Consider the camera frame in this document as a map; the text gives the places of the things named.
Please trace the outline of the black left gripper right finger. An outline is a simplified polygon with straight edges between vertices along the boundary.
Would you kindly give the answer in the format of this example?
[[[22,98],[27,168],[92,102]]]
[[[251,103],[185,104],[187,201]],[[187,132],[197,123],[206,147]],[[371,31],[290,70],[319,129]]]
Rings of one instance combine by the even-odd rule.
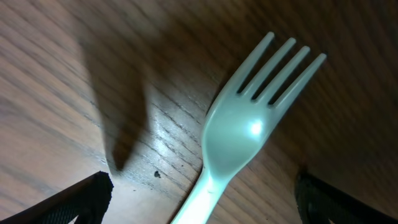
[[[301,221],[305,224],[397,224],[395,218],[306,172],[298,175],[294,194]]]

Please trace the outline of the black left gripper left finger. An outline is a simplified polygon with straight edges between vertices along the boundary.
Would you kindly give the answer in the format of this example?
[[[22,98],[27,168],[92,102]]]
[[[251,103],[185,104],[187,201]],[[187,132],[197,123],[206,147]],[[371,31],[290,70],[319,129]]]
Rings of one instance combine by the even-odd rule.
[[[101,223],[108,210],[113,183],[99,171],[40,203],[1,220],[1,224]]]

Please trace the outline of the white plastic fork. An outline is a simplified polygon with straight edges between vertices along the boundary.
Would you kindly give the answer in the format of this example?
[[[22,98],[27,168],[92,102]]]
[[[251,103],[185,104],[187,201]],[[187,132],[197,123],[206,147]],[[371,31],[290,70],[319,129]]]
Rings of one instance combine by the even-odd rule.
[[[239,87],[274,39],[258,43],[222,88],[206,115],[201,136],[203,168],[172,223],[206,223],[232,178],[261,150],[279,121],[326,59],[319,54],[274,104],[270,100],[310,52],[302,47],[259,95],[261,83],[295,45],[291,37],[242,90]]]

